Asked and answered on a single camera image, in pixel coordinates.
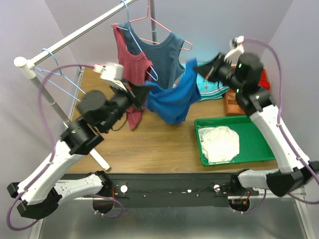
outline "gray wall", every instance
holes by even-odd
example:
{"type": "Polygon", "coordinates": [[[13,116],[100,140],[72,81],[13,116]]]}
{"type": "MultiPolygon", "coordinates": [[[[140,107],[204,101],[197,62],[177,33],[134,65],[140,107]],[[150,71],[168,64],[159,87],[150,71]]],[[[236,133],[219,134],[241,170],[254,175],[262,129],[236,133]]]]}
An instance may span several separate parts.
{"type": "MultiPolygon", "coordinates": [[[[40,53],[43,47],[49,47],[61,38],[63,35],[44,0],[1,1],[0,238],[2,239],[25,239],[29,234],[29,231],[13,232],[6,226],[6,211],[12,203],[6,186],[10,182],[24,180],[51,151],[37,109],[37,90],[14,67],[13,60],[17,56],[32,58],[40,53]]],[[[57,57],[61,64],[75,62],[68,48],[61,50],[57,57]]],[[[52,69],[53,60],[47,59],[41,66],[52,69]]],[[[75,70],[65,71],[71,79],[75,79],[75,72],[75,70]]],[[[54,81],[66,89],[73,89],[71,84],[62,78],[55,78],[54,81]]],[[[62,108],[69,112],[70,97],[54,87],[48,87],[48,90],[62,108]]],[[[57,139],[62,132],[62,121],[48,104],[44,104],[44,110],[57,139]]],[[[16,209],[13,211],[11,221],[16,227],[30,223],[30,220],[21,218],[16,209]]]]}
{"type": "MultiPolygon", "coordinates": [[[[79,27],[118,5],[120,0],[74,1],[45,0],[62,33],[68,35],[79,27]]],[[[292,0],[155,0],[156,19],[190,41],[192,51],[182,51],[180,60],[191,57],[211,59],[219,51],[229,50],[229,40],[238,35],[269,42],[284,18],[292,0]]],[[[146,15],[147,0],[129,6],[130,19],[146,15]]],[[[111,23],[127,19],[126,11],[105,21],[70,46],[78,62],[117,61],[117,49],[111,23]]],[[[150,20],[132,23],[139,37],[151,39],[150,20]]],[[[168,32],[158,26],[158,40],[168,32]]],[[[249,47],[247,50],[263,50],[249,47]]]]}
{"type": "MultiPolygon", "coordinates": [[[[318,62],[318,9],[317,0],[294,0],[285,19],[270,44],[279,54],[284,77],[283,120],[297,143],[313,161],[319,155],[319,80],[318,62]]],[[[270,77],[274,97],[278,101],[278,70],[270,53],[262,57],[270,77]]],[[[316,182],[306,187],[308,199],[317,201],[316,182]]],[[[313,229],[319,237],[319,207],[308,205],[313,229]]]]}

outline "clothes hanger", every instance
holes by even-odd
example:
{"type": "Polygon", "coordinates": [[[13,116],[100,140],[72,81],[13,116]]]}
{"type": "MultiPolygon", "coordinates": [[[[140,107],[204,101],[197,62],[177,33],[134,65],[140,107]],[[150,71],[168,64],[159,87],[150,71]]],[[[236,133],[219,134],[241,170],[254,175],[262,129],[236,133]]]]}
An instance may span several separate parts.
{"type": "MultiPolygon", "coordinates": [[[[54,59],[55,63],[57,66],[60,66],[59,63],[58,63],[58,60],[56,59],[55,55],[53,55],[52,52],[48,51],[46,48],[42,48],[42,51],[46,51],[48,52],[54,59]]],[[[48,72],[50,73],[51,71],[48,71],[48,70],[45,70],[45,69],[41,69],[39,67],[35,67],[37,70],[41,71],[41,72],[48,72]]],[[[76,85],[73,81],[71,81],[63,72],[62,70],[59,70],[60,73],[54,73],[55,75],[58,75],[58,76],[63,76],[67,81],[69,81],[72,85],[74,85],[76,88],[78,88],[82,93],[86,94],[78,85],[76,85]]]]}
{"type": "MultiPolygon", "coordinates": [[[[171,30],[169,30],[167,27],[163,26],[162,24],[160,24],[158,21],[156,21],[155,19],[153,19],[151,17],[151,15],[150,15],[150,0],[148,0],[148,12],[147,12],[147,15],[145,17],[141,17],[141,18],[138,18],[138,19],[135,19],[135,20],[131,20],[130,22],[143,20],[145,18],[150,18],[152,21],[156,22],[158,25],[160,25],[165,30],[171,32],[171,30]]],[[[144,38],[141,38],[141,40],[148,41],[148,42],[155,43],[155,44],[159,44],[159,42],[147,40],[147,39],[144,39],[144,38]]],[[[186,40],[184,42],[188,43],[190,45],[190,48],[181,47],[182,50],[190,51],[191,49],[193,49],[193,44],[191,44],[189,41],[186,41],[186,40]]]]}
{"type": "MultiPolygon", "coordinates": [[[[125,5],[125,7],[126,7],[127,14],[128,14],[128,22],[129,22],[129,21],[130,21],[129,7],[127,6],[127,4],[126,4],[126,2],[125,2],[124,0],[121,0],[120,2],[122,2],[122,3],[125,5]]],[[[140,50],[141,52],[143,52],[143,50],[141,49],[140,45],[139,45],[138,42],[136,41],[134,35],[132,34],[130,27],[129,27],[129,29],[126,29],[126,28],[123,28],[123,27],[120,27],[120,26],[117,25],[117,28],[122,29],[122,30],[125,30],[125,31],[129,31],[130,34],[131,34],[131,36],[132,36],[132,38],[133,38],[133,40],[134,40],[134,42],[135,42],[136,45],[138,46],[139,50],[140,50]]],[[[154,74],[156,75],[156,78],[155,78],[154,76],[152,76],[150,72],[146,71],[146,73],[147,73],[153,80],[158,81],[158,80],[159,80],[158,74],[157,74],[156,71],[154,70],[153,66],[150,66],[150,68],[152,69],[152,72],[154,72],[154,74]]]]}
{"type": "MultiPolygon", "coordinates": [[[[55,63],[57,66],[59,66],[59,63],[56,59],[56,57],[53,55],[52,52],[48,51],[47,49],[43,48],[42,51],[47,51],[54,59],[55,63]]],[[[41,69],[39,67],[35,67],[35,72],[45,78],[45,76],[43,76],[41,73],[39,73],[38,71],[41,71],[41,72],[51,72],[51,71],[48,71],[48,70],[45,70],[45,69],[41,69]]],[[[57,75],[57,76],[63,76],[66,80],[68,80],[69,82],[71,82],[72,85],[74,85],[76,88],[78,88],[81,92],[83,92],[84,94],[86,94],[79,86],[77,86],[74,82],[72,82],[61,70],[60,70],[60,73],[54,73],[54,75],[57,75]]],[[[63,89],[62,87],[58,86],[57,84],[55,84],[54,82],[52,82],[51,80],[48,80],[51,84],[53,84],[54,86],[56,86],[57,88],[59,88],[60,90],[62,90],[63,92],[65,92],[66,94],[68,94],[69,96],[71,96],[72,98],[76,99],[77,101],[80,101],[78,98],[76,98],[75,96],[73,96],[71,93],[67,92],[65,89],[63,89]]]]}

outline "pink hanger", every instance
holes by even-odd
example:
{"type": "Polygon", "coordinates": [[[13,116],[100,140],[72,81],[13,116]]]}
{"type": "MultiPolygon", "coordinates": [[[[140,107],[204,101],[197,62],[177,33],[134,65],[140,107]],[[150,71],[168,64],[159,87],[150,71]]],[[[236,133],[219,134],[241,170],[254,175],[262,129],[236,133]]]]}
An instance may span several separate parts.
{"type": "MultiPolygon", "coordinates": [[[[169,30],[167,27],[163,26],[162,24],[160,24],[158,21],[156,21],[155,19],[153,19],[153,18],[150,16],[150,0],[148,0],[148,13],[147,13],[147,15],[146,15],[145,17],[141,17],[141,18],[132,20],[132,21],[130,21],[130,22],[143,20],[143,19],[148,18],[148,17],[149,17],[151,20],[153,20],[154,22],[156,22],[158,25],[160,25],[161,27],[163,27],[165,30],[171,32],[171,30],[169,30]]],[[[147,39],[144,39],[144,38],[141,38],[141,40],[148,41],[148,42],[155,43],[155,44],[159,44],[159,42],[147,40],[147,39]]],[[[185,41],[185,42],[190,45],[190,49],[188,49],[188,48],[183,48],[183,47],[182,47],[182,48],[181,48],[182,50],[190,51],[191,49],[193,49],[193,45],[192,45],[189,41],[185,41]]]]}

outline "green plastic tray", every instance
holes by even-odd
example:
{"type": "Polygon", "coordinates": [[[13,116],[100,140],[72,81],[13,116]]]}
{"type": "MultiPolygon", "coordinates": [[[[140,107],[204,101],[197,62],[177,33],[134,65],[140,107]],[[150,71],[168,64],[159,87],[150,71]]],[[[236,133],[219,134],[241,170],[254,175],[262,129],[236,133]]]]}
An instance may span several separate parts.
{"type": "Polygon", "coordinates": [[[194,123],[200,159],[204,166],[275,160],[274,154],[263,135],[247,116],[196,119],[194,123]],[[218,126],[227,126],[238,133],[240,151],[231,161],[209,163],[201,150],[198,130],[204,127],[218,126]]]}

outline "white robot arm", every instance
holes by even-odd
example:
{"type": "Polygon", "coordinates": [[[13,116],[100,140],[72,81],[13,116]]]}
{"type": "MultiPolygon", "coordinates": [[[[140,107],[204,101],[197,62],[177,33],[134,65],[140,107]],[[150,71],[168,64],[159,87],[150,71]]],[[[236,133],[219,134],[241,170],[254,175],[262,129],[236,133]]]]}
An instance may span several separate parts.
{"type": "Polygon", "coordinates": [[[22,200],[17,207],[22,217],[39,220],[66,201],[90,194],[109,196],[111,192],[112,181],[104,171],[97,171],[79,180],[58,180],[103,141],[101,134],[112,129],[129,107],[141,108],[152,87],[134,85],[122,79],[123,66],[115,63],[96,65],[94,70],[101,73],[101,78],[112,87],[115,94],[107,100],[101,91],[88,92],[77,105],[81,117],[61,135],[53,158],[51,154],[48,155],[27,179],[9,184],[7,190],[11,197],[22,200]]]}
{"type": "Polygon", "coordinates": [[[242,37],[236,38],[233,42],[236,48],[227,55],[219,53],[211,62],[195,67],[195,71],[208,81],[221,82],[236,92],[236,102],[262,133],[278,164],[278,169],[274,170],[244,169],[235,173],[230,180],[230,190],[241,195],[245,188],[270,189],[281,197],[305,185],[313,177],[306,166],[317,174],[319,162],[310,161],[282,119],[280,124],[277,123],[278,107],[269,91],[258,85],[264,66],[257,55],[244,53],[242,43],[242,37]],[[234,70],[230,59],[237,55],[239,58],[234,70]],[[296,157],[288,142],[300,158],[296,157]]]}

